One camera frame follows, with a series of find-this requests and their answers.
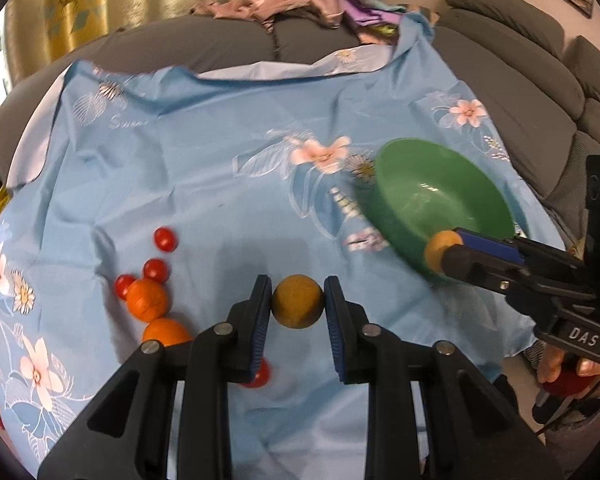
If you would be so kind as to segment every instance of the red cherry tomato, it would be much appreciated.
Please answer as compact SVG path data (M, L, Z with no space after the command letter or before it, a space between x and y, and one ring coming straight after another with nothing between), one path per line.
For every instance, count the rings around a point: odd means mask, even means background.
M142 277L164 283L169 279L169 266L160 258L151 258L142 267Z
M113 284L113 288L116 291L116 296L121 300L126 300L126 293L131 285L136 280L135 276L131 274L122 274L116 278Z
M154 232L156 247L165 253L171 253L178 245L175 233L168 227L158 227Z
M269 382L271 378L271 368L269 367L269 363L263 358L262 363L260 364L260 369L256 372L253 381L250 383L244 383L242 386L245 388L261 388L265 384Z

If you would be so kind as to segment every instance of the pink cloth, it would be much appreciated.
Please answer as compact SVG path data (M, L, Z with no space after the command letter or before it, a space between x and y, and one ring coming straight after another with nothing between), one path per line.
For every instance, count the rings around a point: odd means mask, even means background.
M267 30L271 30L274 15L293 9L301 9L304 15L333 28L340 25L344 12L340 0L232 0L225 4L198 3L194 7L196 14L251 20L261 23Z

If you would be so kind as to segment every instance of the orange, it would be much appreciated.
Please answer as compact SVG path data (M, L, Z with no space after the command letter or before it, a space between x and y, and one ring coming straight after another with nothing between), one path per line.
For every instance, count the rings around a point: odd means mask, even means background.
M273 317L287 328L307 328L320 319L323 310L320 285L304 274L287 276L273 293Z
M187 341L193 341L191 334L184 326L174 319L159 317L149 323L142 334L142 342L155 339L164 346L179 345Z
M167 313L169 296L160 283L149 278L140 278L129 285L126 307L134 317L149 323Z
M442 256L452 245L463 245L461 236L455 231L440 231L434 234L424 248L424 261L429 269L442 272Z

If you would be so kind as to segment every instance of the blanket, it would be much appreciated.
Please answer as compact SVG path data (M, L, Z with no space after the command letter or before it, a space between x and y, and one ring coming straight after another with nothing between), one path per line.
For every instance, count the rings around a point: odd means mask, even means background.
M362 46L314 66L129 76L79 61L56 82L18 147L0 216L0 412L33 474L138 346L144 324L112 283L158 256L162 225L180 240L164 256L170 315L191 330L224 320L258 274L274 285L335 274L372 322L420 344L451 340L489 378L534 341L531 320L500 295L431 286L356 203L384 143L427 139L478 165L520 230L562 246L419 16L403 17L395 51ZM362 478L366 388L338 382L324 318L301 331L272 321L264 353L269 384L230 388L237 477ZM425 454L421 406L418 417Z

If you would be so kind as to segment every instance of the floor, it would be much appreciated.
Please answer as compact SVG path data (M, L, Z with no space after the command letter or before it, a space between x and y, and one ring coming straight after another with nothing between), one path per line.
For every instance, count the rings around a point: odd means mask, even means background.
M504 359L503 368L504 374L509 378L509 383L513 386L518 396L522 419L532 430L539 430L542 428L542 425L533 420L531 408L534 405L540 388L531 367L526 363L522 355L517 355Z

